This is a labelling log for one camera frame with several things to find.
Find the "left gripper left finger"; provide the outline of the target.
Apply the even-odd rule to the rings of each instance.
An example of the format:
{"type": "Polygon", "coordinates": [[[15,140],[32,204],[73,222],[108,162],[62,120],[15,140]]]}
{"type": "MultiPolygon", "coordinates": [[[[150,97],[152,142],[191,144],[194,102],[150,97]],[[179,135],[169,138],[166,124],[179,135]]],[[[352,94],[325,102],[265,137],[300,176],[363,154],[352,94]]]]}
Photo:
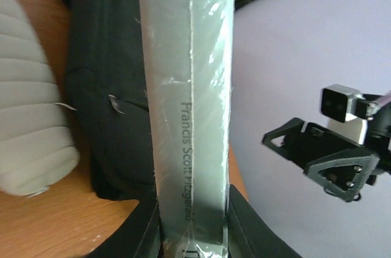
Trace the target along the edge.
{"type": "Polygon", "coordinates": [[[123,224],[87,258],[157,258],[162,256],[156,193],[140,201],[123,224]]]}

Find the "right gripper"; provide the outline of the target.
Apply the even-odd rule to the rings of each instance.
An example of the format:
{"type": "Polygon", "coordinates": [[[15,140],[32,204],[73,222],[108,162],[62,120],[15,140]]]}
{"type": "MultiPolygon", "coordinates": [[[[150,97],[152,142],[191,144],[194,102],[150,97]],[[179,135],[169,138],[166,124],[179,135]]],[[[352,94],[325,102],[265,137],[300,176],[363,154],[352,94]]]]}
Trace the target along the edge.
{"type": "Polygon", "coordinates": [[[261,143],[303,168],[325,192],[345,202],[360,199],[360,191],[376,169],[379,155],[363,145],[297,117],[263,135],[261,143]]]}

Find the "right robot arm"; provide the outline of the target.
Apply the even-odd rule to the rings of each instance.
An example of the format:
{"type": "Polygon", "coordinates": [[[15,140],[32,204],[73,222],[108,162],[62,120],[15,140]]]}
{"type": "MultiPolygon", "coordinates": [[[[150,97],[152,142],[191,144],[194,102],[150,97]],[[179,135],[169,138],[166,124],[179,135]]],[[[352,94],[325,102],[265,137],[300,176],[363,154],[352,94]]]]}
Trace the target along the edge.
{"type": "Polygon", "coordinates": [[[326,127],[295,117],[266,133],[262,143],[300,167],[325,193],[359,201],[365,185],[390,173],[390,105],[371,120],[330,120],[326,127]]]}

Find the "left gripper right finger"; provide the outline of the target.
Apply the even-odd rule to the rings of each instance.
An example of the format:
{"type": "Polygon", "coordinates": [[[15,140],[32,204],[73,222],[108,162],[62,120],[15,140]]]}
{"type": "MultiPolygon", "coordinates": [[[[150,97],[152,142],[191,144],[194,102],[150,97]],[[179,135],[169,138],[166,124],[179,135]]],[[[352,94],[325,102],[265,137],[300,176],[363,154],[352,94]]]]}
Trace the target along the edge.
{"type": "Polygon", "coordinates": [[[230,185],[227,218],[229,257],[301,257],[267,226],[235,185],[230,185]]]}

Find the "grey paperback book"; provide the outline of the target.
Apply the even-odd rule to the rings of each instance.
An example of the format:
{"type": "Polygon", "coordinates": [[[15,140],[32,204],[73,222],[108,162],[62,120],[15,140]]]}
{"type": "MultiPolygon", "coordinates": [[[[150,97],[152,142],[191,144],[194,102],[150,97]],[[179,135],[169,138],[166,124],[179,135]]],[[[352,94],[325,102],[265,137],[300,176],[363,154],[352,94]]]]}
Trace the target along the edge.
{"type": "Polygon", "coordinates": [[[235,0],[139,0],[165,257],[227,257],[235,0]]]}

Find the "black student backpack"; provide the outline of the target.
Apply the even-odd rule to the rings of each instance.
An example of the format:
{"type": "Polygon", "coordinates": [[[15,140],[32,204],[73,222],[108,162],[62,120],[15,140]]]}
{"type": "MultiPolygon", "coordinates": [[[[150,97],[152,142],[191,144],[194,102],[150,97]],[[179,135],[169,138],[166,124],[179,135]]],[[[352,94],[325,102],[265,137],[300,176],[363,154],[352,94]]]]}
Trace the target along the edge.
{"type": "Polygon", "coordinates": [[[70,9],[64,88],[90,143],[95,194],[139,200],[154,189],[139,0],[62,0],[70,9]]]}

